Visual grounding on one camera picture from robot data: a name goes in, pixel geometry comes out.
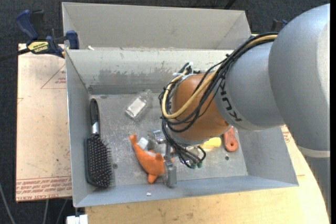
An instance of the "gray bin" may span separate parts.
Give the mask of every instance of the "gray bin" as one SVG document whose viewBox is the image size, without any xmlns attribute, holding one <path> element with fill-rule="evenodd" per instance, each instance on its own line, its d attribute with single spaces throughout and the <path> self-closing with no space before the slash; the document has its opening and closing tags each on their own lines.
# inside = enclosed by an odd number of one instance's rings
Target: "gray bin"
<svg viewBox="0 0 336 224">
<path fill-rule="evenodd" d="M 163 87 L 186 62 L 206 70 L 250 36 L 244 12 L 190 8 L 63 3 L 64 32 L 79 34 L 80 49 L 67 50 L 67 97 L 73 203 L 75 207 L 183 198 L 289 187 L 297 179 L 280 128 L 235 130 L 239 148 L 207 152 L 200 169 L 175 159 L 177 184 L 147 182 L 129 135 L 161 127 Z M 153 106 L 140 122 L 126 105 L 151 89 Z M 98 101 L 101 135 L 112 151 L 115 182 L 97 189 L 86 182 L 84 140 L 90 135 L 89 100 Z"/>
</svg>

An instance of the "black hairbrush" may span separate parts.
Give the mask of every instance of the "black hairbrush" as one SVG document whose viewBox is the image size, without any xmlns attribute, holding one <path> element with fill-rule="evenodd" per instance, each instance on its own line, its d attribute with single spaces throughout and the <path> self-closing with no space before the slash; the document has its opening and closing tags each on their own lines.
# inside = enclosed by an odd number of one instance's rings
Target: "black hairbrush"
<svg viewBox="0 0 336 224">
<path fill-rule="evenodd" d="M 108 187 L 113 181 L 111 153 L 100 137 L 98 104 L 90 101 L 91 136 L 85 139 L 85 174 L 88 183 L 97 187 Z"/>
</svg>

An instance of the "hairbrush bristles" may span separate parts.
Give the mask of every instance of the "hairbrush bristles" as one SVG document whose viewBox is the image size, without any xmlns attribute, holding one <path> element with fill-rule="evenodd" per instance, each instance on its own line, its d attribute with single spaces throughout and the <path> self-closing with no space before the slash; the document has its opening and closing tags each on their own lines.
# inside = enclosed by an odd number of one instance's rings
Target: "hairbrush bristles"
<svg viewBox="0 0 336 224">
<path fill-rule="evenodd" d="M 108 187 L 113 180 L 110 162 L 111 153 L 99 134 L 85 140 L 86 178 L 88 183 L 97 187 Z"/>
</svg>

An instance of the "plastic bottle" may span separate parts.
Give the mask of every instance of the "plastic bottle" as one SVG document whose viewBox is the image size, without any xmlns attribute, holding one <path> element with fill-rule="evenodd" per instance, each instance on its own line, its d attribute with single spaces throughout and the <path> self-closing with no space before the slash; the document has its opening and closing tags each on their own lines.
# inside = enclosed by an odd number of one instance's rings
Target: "plastic bottle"
<svg viewBox="0 0 336 224">
<path fill-rule="evenodd" d="M 152 105 L 152 91 L 147 89 L 138 92 L 135 99 L 127 106 L 125 113 L 131 119 L 138 121 Z"/>
</svg>

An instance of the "wire bundle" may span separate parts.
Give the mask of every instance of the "wire bundle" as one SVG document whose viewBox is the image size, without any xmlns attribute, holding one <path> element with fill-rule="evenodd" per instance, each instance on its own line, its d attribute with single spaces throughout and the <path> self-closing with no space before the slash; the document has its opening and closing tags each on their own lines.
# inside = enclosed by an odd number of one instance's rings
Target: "wire bundle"
<svg viewBox="0 0 336 224">
<path fill-rule="evenodd" d="M 192 96 L 184 103 L 184 105 L 178 109 L 176 112 L 171 113 L 171 100 L 174 95 L 174 91 L 178 87 L 178 84 L 181 80 L 192 73 L 195 73 L 191 65 L 186 63 L 184 67 L 175 75 L 175 77 L 168 83 L 164 88 L 163 92 L 159 96 L 160 107 L 162 112 L 162 131 L 166 137 L 167 142 L 173 147 L 175 153 L 179 156 L 180 161 L 183 164 L 186 164 L 190 168 L 194 168 L 196 165 L 201 166 L 202 161 L 205 158 L 205 152 L 201 147 L 198 148 L 203 152 L 203 157 L 199 158 L 195 154 L 189 152 L 186 148 L 187 146 L 178 145 L 170 136 L 169 131 L 174 133 L 182 133 L 188 130 L 197 119 L 199 119 L 208 109 L 209 105 L 213 101 L 214 96 L 217 94 L 219 89 L 219 82 L 225 79 L 226 74 L 228 73 L 232 64 L 237 61 L 237 59 L 249 51 L 250 49 L 267 43 L 272 42 L 276 39 L 277 32 L 264 33 L 258 36 L 253 36 L 249 38 L 246 42 L 240 45 L 235 49 L 230 55 L 226 55 L 227 58 L 223 61 L 217 63 L 216 65 L 211 66 L 203 75 L 199 84 Z M 187 116 L 181 119 L 181 115 L 189 105 L 195 100 L 195 98 L 200 94 L 201 91 L 204 91 L 200 97 L 197 107 Z M 212 99 L 208 103 L 205 110 L 201 113 L 201 109 L 204 106 L 204 103 L 209 98 L 210 94 L 213 93 Z M 177 129 L 176 126 L 186 124 L 181 129 Z"/>
</svg>

